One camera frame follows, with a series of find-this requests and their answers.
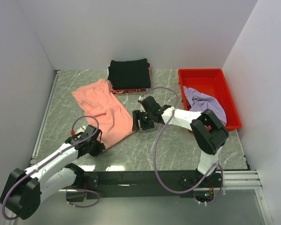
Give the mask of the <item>black folded t shirt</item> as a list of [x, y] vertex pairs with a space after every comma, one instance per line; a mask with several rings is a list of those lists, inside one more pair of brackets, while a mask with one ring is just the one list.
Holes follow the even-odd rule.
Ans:
[[108, 81], [114, 90], [149, 89], [151, 87], [150, 64], [147, 58], [110, 62]]

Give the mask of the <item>aluminium rail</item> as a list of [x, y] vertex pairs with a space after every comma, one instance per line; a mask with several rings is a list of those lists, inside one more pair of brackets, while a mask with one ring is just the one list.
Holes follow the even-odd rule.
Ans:
[[45, 109], [44, 116], [43, 116], [43, 119], [42, 119], [42, 123], [41, 123], [40, 129], [39, 129], [38, 135], [37, 135], [36, 143], [35, 143], [35, 146], [34, 146], [34, 149], [33, 149], [33, 153], [32, 153], [29, 165], [34, 165], [36, 163], [36, 160], [37, 160], [37, 157], [38, 157], [40, 144], [41, 144], [41, 141], [42, 141], [42, 138], [43, 138], [43, 135], [44, 135], [44, 128], [45, 128], [45, 125], [46, 125], [46, 122], [47, 122], [49, 108], [50, 108], [50, 105], [51, 105], [51, 102], [52, 102], [52, 96], [54, 94], [54, 90], [55, 90], [60, 72], [61, 72], [60, 70], [55, 70], [54, 81], [53, 81], [52, 88], [51, 88], [51, 91], [50, 91], [50, 94], [49, 94], [48, 102], [47, 102], [47, 105], [46, 105], [46, 109]]
[[[40, 195], [53, 194], [60, 190], [67, 190], [70, 192], [87, 192], [86, 188], [76, 188], [80, 181], [84, 180], [85, 172], [72, 171], [69, 168], [64, 168], [60, 172], [54, 174], [44, 184], [40, 182], [40, 179], [36, 178], [24, 178], [17, 187], [15, 192], [23, 193], [26, 190], [34, 191]], [[177, 193], [168, 188], [161, 180], [158, 173], [155, 173], [160, 184], [168, 191]], [[232, 189], [258, 189], [261, 187], [258, 175], [254, 171], [223, 171], [214, 172], [211, 176], [201, 178], [200, 181], [191, 189], [182, 191], [181, 193], [188, 193], [191, 191], [201, 191], [210, 188], [232, 188]]]

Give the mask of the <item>aluminium left side rail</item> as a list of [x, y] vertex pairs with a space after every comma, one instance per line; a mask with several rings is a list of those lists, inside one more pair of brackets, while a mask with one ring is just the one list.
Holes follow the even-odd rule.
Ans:
[[29, 165], [34, 165], [36, 163], [36, 160], [37, 160], [37, 157], [38, 157], [40, 144], [41, 144], [41, 141], [42, 141], [42, 138], [43, 138], [43, 135], [44, 135], [44, 128], [45, 128], [45, 125], [46, 125], [46, 122], [47, 122], [49, 108], [50, 108], [50, 105], [51, 105], [51, 102], [52, 102], [52, 96], [54, 94], [54, 90], [55, 90], [60, 72], [61, 72], [60, 70], [55, 70], [54, 81], [53, 81], [52, 88], [51, 88], [51, 91], [50, 91], [50, 94], [49, 94], [48, 102], [47, 102], [47, 105], [46, 105], [46, 109], [45, 109], [44, 116], [43, 116], [43, 119], [42, 119], [42, 123], [41, 123], [40, 129], [39, 129], [38, 135], [37, 135], [36, 143], [35, 143], [35, 146], [34, 146], [34, 149], [33, 149], [33, 153], [32, 153]]

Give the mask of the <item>lavender t shirt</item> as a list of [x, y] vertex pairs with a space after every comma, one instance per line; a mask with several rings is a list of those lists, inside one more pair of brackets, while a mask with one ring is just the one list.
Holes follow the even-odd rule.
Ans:
[[227, 125], [226, 113], [216, 98], [185, 86], [183, 86], [183, 90], [191, 112], [203, 112], [210, 109], [223, 125]]

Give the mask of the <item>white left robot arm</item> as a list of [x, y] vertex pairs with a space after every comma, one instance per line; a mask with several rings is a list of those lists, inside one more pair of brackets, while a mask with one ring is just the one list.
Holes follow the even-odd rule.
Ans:
[[93, 193], [98, 186], [98, 175], [88, 175], [73, 162], [86, 154], [97, 157], [105, 145], [101, 143], [102, 131], [88, 125], [84, 131], [71, 132], [71, 136], [50, 156], [21, 170], [14, 169], [0, 197], [2, 212], [6, 209], [17, 218], [28, 219], [40, 204], [59, 191], [70, 187], [82, 194]]

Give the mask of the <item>red patterned folded t shirt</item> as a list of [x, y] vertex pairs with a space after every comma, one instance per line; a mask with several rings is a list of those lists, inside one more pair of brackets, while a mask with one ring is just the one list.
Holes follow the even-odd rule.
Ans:
[[131, 90], [114, 90], [111, 82], [108, 83], [109, 91], [113, 94], [126, 94], [126, 93], [135, 93], [135, 92], [145, 92], [148, 89], [131, 89]]

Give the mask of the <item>salmon pink t shirt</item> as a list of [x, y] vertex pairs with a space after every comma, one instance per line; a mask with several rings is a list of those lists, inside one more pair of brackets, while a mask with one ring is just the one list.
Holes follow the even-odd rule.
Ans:
[[101, 142], [111, 148], [131, 135], [133, 118], [120, 101], [109, 91], [107, 80], [79, 87], [72, 92], [78, 106], [87, 116], [95, 117], [102, 131]]

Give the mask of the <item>red plastic bin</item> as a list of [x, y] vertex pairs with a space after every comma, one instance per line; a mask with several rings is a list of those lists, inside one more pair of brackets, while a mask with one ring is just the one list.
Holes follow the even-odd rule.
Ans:
[[179, 69], [178, 78], [182, 94], [181, 102], [185, 110], [189, 110], [191, 107], [187, 103], [183, 87], [193, 88], [217, 99], [226, 113], [226, 129], [228, 131], [242, 127], [233, 97], [221, 69]]

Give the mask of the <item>aluminium front rail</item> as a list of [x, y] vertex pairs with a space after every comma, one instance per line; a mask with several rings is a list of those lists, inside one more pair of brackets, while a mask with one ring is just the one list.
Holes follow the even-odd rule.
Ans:
[[[86, 188], [76, 188], [80, 181], [84, 180], [85, 172], [72, 171], [69, 168], [64, 168], [60, 172], [54, 174], [44, 184], [40, 182], [40, 179], [36, 178], [24, 178], [17, 187], [15, 192], [23, 193], [26, 190], [34, 191], [40, 195], [53, 194], [60, 190], [67, 190], [70, 192], [87, 192]], [[160, 184], [168, 191], [177, 193], [168, 188], [161, 180], [158, 173], [155, 173]], [[261, 187], [258, 175], [254, 171], [223, 171], [214, 172], [211, 176], [201, 178], [200, 181], [191, 189], [182, 191], [181, 193], [188, 193], [191, 191], [201, 191], [210, 188], [232, 188], [232, 189], [258, 189]]]

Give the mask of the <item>pink folded t shirt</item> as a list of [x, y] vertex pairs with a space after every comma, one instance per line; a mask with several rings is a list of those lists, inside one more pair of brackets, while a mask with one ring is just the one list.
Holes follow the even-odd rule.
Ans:
[[152, 80], [152, 75], [151, 75], [151, 65], [150, 65], [150, 63], [149, 63], [149, 62], [147, 63], [147, 65], [148, 65], [148, 74], [149, 74], [149, 78], [150, 78], [150, 80]]

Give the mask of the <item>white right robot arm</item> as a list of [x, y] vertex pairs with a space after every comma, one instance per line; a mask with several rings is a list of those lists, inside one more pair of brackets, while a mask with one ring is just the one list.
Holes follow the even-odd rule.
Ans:
[[140, 97], [138, 102], [141, 109], [133, 111], [132, 131], [152, 129], [155, 124], [174, 125], [192, 131], [201, 149], [197, 173], [211, 176], [219, 153], [229, 137], [229, 132], [215, 113], [210, 109], [192, 112], [171, 105], [160, 106], [152, 96]]

